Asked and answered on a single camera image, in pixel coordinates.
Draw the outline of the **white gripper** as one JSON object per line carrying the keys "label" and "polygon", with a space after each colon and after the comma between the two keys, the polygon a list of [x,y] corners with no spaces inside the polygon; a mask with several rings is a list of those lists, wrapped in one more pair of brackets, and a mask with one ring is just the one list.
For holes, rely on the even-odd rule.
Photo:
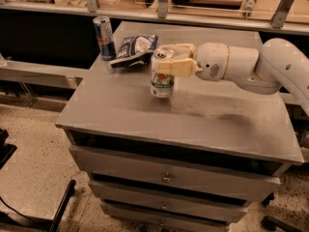
{"label": "white gripper", "polygon": [[[190,58],[193,53],[197,64]],[[180,60],[160,61],[156,64],[156,71],[178,77],[190,77],[196,73],[202,80],[219,81],[227,69],[229,53],[229,46],[224,43],[203,43],[196,50],[191,43],[164,44],[157,49],[157,57]]]}

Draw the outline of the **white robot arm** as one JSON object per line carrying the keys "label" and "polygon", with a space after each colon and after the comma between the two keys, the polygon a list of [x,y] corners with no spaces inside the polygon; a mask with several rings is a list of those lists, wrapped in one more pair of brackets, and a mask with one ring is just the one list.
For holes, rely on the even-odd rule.
{"label": "white robot arm", "polygon": [[309,115],[309,59],[283,39],[270,39],[259,49],[224,43],[165,44],[154,51],[152,68],[179,77],[227,80],[262,95],[285,88]]}

